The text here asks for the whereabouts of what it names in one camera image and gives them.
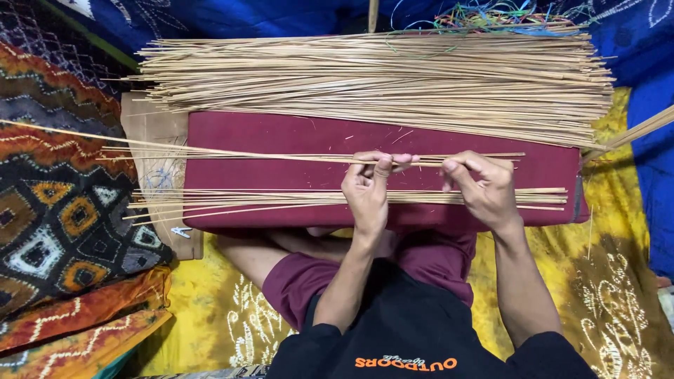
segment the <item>hand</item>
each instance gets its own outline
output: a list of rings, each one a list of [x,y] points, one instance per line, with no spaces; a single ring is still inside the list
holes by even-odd
[[[419,156],[386,154],[380,151],[357,152],[357,161],[377,161],[376,165],[352,164],[342,181],[342,192],[355,219],[354,239],[374,246],[381,237],[388,217],[386,181],[391,172],[397,173],[419,162]]]
[[[481,179],[477,182],[473,180],[469,169],[480,175]],[[522,225],[515,201],[512,173],[512,162],[488,158],[468,150],[442,162],[440,175],[445,180],[442,190],[449,192],[456,183],[470,213],[498,233],[513,224],[519,227]]]

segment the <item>person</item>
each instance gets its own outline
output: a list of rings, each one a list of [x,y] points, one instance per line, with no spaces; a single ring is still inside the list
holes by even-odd
[[[350,245],[286,231],[266,231],[267,241],[220,238],[224,255],[299,331],[281,342],[267,379],[596,378],[562,335],[526,241],[510,161],[466,151],[440,173],[443,190],[456,184],[491,230],[498,307],[515,349],[504,362],[472,329],[466,277],[475,234],[419,231],[394,249],[396,236],[384,229],[387,178],[419,158],[375,151],[354,159],[377,163],[351,165],[342,182],[355,220]]]

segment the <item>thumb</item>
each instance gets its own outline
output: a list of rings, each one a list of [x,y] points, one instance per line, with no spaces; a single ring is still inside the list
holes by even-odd
[[[442,163],[442,167],[445,169],[445,172],[454,180],[454,182],[461,189],[461,193],[471,194],[479,190],[477,183],[472,179],[470,173],[466,166],[448,159]]]
[[[392,168],[393,160],[390,156],[385,156],[377,161],[375,172],[372,176],[375,187],[384,187],[386,189],[386,180],[391,175]]]

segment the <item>red cushion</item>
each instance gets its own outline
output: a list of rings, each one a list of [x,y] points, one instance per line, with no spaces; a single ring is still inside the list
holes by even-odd
[[[408,132],[412,133],[396,141]],[[520,210],[525,224],[581,223],[589,216],[578,176],[576,148],[337,119],[225,112],[192,113],[187,141],[190,146],[276,154],[352,154],[375,149],[412,154],[525,152],[526,156],[515,162],[516,188],[564,187],[569,191],[564,211]],[[188,159],[185,189],[339,190],[347,166],[280,159]],[[388,183],[391,190],[441,189],[435,167],[412,167],[404,174],[392,175]],[[185,216],[227,210],[199,210],[185,212]],[[353,225],[353,218],[348,206],[339,205],[203,216],[185,219],[185,224],[222,233],[223,228],[243,227],[348,227]],[[390,206],[387,228],[391,230],[438,226],[457,232],[485,230],[461,205]]]

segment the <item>black t-shirt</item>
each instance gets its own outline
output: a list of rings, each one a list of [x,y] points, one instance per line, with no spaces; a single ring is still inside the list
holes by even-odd
[[[503,362],[482,347],[470,308],[453,293],[383,259],[373,263],[361,312],[343,336],[311,325],[318,299],[302,333],[279,346],[267,379],[596,378],[555,332],[530,337]]]

